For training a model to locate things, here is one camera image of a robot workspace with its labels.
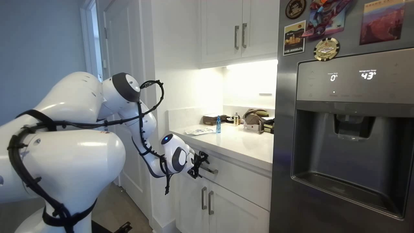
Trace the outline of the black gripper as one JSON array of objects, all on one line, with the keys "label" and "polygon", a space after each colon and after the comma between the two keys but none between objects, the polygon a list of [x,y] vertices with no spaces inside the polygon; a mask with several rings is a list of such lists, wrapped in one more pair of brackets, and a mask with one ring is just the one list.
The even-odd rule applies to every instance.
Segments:
[{"label": "black gripper", "polygon": [[198,154],[194,155],[191,159],[193,166],[188,170],[188,173],[193,177],[200,177],[199,168],[202,166],[203,163],[208,163],[208,154],[204,151],[199,151]]}]

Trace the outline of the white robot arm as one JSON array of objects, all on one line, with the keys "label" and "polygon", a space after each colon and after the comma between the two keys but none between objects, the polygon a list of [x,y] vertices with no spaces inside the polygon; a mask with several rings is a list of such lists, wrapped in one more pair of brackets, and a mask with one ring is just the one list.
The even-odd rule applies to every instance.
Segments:
[{"label": "white robot arm", "polygon": [[141,90],[153,82],[119,72],[101,81],[84,71],[62,77],[31,110],[0,126],[0,200],[41,198],[15,233],[128,233],[123,223],[111,231],[92,220],[101,191],[125,163],[125,146],[109,128],[123,124],[149,172],[168,179],[186,172],[199,176],[208,161],[176,134],[162,138],[164,151],[149,142],[156,120]]}]

